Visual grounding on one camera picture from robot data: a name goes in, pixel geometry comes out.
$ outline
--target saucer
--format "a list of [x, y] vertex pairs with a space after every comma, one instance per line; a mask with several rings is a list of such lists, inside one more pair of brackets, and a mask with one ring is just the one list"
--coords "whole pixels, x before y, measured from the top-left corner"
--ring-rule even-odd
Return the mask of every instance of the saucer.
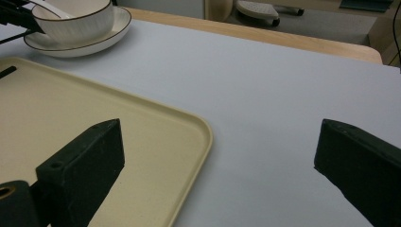
[[129, 30], [131, 14], [120, 7], [113, 8], [114, 25], [109, 34], [99, 40], [81, 46], [67, 46], [58, 44], [45, 34], [36, 32], [24, 37], [25, 43], [31, 48], [48, 56], [59, 58], [73, 58], [94, 54], [120, 41]]

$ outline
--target wooden table edge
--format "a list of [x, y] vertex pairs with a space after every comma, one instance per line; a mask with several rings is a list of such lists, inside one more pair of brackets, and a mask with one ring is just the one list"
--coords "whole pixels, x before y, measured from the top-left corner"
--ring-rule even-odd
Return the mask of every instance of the wooden table edge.
[[277, 44], [348, 59], [368, 61], [378, 64], [383, 63], [380, 53], [369, 46], [347, 44], [248, 26], [237, 26], [221, 22], [177, 16], [161, 12], [131, 8], [125, 9], [130, 12], [132, 19], [135, 20], [213, 32], [221, 35], [258, 41], [267, 44]]

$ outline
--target white object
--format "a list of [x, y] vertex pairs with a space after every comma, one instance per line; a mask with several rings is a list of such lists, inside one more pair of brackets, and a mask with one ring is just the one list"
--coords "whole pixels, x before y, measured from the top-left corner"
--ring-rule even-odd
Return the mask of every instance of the white object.
[[49, 36], [42, 33], [33, 33], [24, 37], [24, 41], [31, 48], [48, 56], [59, 58], [73, 58], [96, 53], [104, 50], [121, 40], [130, 29], [131, 15], [126, 9], [113, 8], [114, 24], [112, 30], [101, 40], [86, 45], [58, 44]]
[[53, 5], [49, 4], [48, 2], [45, 2], [44, 0], [29, 0], [29, 2], [34, 3], [36, 5], [39, 5], [52, 13], [56, 14], [58, 17], [61, 19], [69, 19], [69, 18], [74, 18], [73, 15], [54, 7]]
[[32, 9], [32, 14], [44, 33], [59, 44], [90, 44], [104, 37], [113, 27], [111, 0], [48, 0], [48, 2], [76, 16], [61, 20], [40, 6]]
[[[267, 3], [256, 3], [249, 1], [239, 0], [236, 2], [236, 9], [239, 12], [257, 19], [273, 20], [272, 26], [278, 26], [280, 24], [280, 17], [274, 5]], [[296, 9], [297, 16], [304, 14], [304, 9]]]

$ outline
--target plastic tray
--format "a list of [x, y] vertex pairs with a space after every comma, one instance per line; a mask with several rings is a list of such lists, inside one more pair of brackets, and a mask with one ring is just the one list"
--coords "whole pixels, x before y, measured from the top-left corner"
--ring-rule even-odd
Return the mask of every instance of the plastic tray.
[[91, 226], [171, 226], [212, 146], [201, 118], [16, 58], [0, 60], [0, 183], [35, 167], [95, 123], [120, 118], [126, 165]]

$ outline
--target white table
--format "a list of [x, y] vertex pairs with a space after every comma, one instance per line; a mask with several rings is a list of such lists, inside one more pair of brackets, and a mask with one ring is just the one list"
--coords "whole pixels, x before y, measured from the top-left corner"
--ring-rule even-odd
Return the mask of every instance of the white table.
[[[1, 36], [16, 28], [1, 27]], [[324, 118], [401, 147], [399, 69], [213, 33], [133, 21], [97, 54], [22, 57], [204, 117], [215, 144], [176, 226], [369, 226], [313, 168]]]

